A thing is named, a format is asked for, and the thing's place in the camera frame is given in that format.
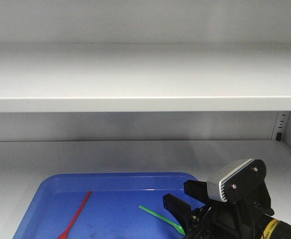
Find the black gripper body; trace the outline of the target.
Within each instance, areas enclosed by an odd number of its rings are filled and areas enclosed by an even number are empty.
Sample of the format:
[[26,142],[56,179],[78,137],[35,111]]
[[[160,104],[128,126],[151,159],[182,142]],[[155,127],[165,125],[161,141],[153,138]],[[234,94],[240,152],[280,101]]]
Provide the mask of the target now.
[[196,234],[234,239],[262,235],[261,219],[272,216],[271,198],[265,183],[267,169],[260,159],[242,159],[212,173],[207,183],[208,200],[197,215]]

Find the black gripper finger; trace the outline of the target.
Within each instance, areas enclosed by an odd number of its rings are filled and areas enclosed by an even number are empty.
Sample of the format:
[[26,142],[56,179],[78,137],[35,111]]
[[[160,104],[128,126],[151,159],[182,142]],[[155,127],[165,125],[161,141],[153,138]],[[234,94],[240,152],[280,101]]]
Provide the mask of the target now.
[[163,196],[164,208],[170,212],[185,231],[190,229],[191,206],[172,194]]
[[207,193],[207,183],[203,181],[197,180],[187,180],[184,183],[184,191],[190,197],[199,200],[199,201],[207,201],[208,193]]

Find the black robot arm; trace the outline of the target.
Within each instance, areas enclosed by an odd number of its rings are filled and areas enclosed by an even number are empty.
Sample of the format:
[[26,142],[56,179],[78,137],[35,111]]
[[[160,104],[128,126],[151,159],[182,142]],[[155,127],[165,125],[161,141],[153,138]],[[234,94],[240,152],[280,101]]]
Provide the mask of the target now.
[[273,218],[266,174],[260,159],[237,160],[205,182],[184,183],[185,194],[203,207],[193,210],[167,194],[164,208],[180,223],[187,239],[291,239],[291,225]]

